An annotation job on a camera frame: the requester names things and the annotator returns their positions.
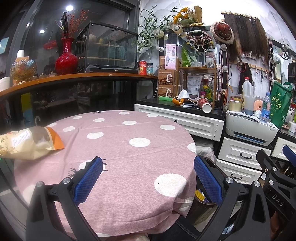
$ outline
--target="drawer handle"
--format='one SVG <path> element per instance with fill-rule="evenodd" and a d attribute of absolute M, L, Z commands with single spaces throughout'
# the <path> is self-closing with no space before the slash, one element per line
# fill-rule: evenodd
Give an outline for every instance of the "drawer handle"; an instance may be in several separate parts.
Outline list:
<path fill-rule="evenodd" d="M 236 180 L 241 180 L 242 179 L 242 177 L 241 178 L 237 178 L 237 177 L 234 177 L 233 174 L 230 174 L 230 175 L 231 175 L 231 177 L 233 177 Z"/>
<path fill-rule="evenodd" d="M 249 160 L 253 158 L 252 156 L 250 156 L 250 157 L 243 156 L 242 153 L 240 153 L 239 155 L 240 155 L 242 158 L 249 159 Z"/>

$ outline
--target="white bottle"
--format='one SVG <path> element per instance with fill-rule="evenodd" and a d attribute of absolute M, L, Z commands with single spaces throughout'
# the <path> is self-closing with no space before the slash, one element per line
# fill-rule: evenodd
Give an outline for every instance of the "white bottle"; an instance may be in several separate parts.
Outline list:
<path fill-rule="evenodd" d="M 254 93 L 250 78 L 246 77 L 242 85 L 242 112 L 246 115 L 253 115 Z"/>

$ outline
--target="vase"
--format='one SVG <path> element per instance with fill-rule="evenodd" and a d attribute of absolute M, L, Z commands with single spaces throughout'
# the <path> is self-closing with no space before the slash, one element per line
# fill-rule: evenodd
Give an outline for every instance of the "vase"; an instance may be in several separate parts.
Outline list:
<path fill-rule="evenodd" d="M 74 38 L 62 38 L 63 54 L 58 57 L 55 69 L 58 75 L 73 74 L 78 67 L 78 58 L 71 53 L 71 45 Z"/>

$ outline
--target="green shopping bag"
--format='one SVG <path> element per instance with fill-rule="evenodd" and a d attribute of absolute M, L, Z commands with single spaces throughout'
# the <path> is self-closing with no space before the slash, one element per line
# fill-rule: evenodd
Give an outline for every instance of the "green shopping bag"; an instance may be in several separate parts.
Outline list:
<path fill-rule="evenodd" d="M 271 109 L 269 118 L 271 122 L 279 129 L 283 126 L 290 107 L 292 97 L 292 85 L 290 82 L 284 83 L 288 88 L 278 82 L 274 82 L 270 97 Z"/>

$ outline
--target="beige plastic bag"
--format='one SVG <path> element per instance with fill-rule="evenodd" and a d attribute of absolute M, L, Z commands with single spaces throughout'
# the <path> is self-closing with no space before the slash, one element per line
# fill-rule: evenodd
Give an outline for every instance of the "beige plastic bag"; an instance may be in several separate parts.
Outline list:
<path fill-rule="evenodd" d="M 34 126 L 0 135 L 0 157 L 35 160 L 51 150 L 64 149 L 60 136 L 50 127 Z"/>

